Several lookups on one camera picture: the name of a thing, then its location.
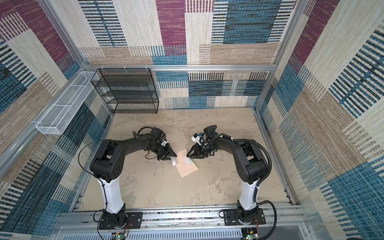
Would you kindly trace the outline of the pink envelope with flap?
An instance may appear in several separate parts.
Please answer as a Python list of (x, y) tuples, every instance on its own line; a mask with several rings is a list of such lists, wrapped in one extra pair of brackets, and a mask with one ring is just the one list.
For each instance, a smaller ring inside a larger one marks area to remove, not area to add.
[(177, 157), (176, 157), (176, 162), (177, 162), (176, 168), (182, 178), (198, 170), (198, 167), (196, 165), (191, 166), (186, 163), (185, 160), (187, 158), (187, 153), (188, 153), (187, 150), (184, 149), (179, 153), (177, 153)]

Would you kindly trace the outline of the white glue stick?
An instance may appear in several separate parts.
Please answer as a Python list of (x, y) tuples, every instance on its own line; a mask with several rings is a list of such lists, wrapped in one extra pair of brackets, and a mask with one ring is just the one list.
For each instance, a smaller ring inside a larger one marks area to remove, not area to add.
[(177, 165), (175, 157), (171, 157), (171, 163), (172, 163), (172, 166), (176, 166)]

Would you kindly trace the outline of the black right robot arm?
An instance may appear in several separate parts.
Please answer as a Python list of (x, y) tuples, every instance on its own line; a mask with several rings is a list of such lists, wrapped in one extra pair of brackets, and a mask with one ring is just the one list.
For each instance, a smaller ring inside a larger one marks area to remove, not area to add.
[(241, 196), (237, 203), (240, 224), (250, 224), (259, 213), (258, 194), (261, 183), (272, 171), (272, 160), (268, 151), (255, 140), (235, 139), (218, 134), (216, 125), (208, 126), (203, 133), (194, 134), (194, 146), (187, 153), (190, 159), (205, 159), (218, 150), (232, 154), (237, 173), (242, 183)]

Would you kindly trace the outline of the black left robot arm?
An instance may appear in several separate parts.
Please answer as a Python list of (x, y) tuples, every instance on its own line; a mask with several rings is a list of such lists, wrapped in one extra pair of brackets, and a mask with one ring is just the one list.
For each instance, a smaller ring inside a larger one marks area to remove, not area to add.
[(155, 153), (159, 161), (175, 161), (177, 157), (161, 129), (145, 126), (133, 135), (133, 138), (125, 140), (103, 140), (90, 164), (105, 203), (101, 222), (115, 229), (126, 227), (129, 220), (120, 189), (125, 157), (137, 151)]

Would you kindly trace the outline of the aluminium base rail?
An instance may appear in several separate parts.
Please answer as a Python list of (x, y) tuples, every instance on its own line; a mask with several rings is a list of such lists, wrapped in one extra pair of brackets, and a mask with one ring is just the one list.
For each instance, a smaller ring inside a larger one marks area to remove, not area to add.
[(234, 205), (129, 209), (129, 224), (115, 229), (95, 211), (63, 213), (52, 240), (314, 240), (302, 206), (275, 202), (260, 207), (256, 220), (242, 225)]

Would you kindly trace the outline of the blue bordered white letter paper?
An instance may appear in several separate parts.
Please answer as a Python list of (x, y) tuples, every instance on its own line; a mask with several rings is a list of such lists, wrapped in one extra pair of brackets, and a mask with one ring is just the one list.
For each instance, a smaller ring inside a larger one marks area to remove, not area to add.
[(191, 165), (191, 166), (194, 166), (195, 164), (193, 163), (193, 161), (190, 159), (190, 158), (186, 158), (186, 163)]

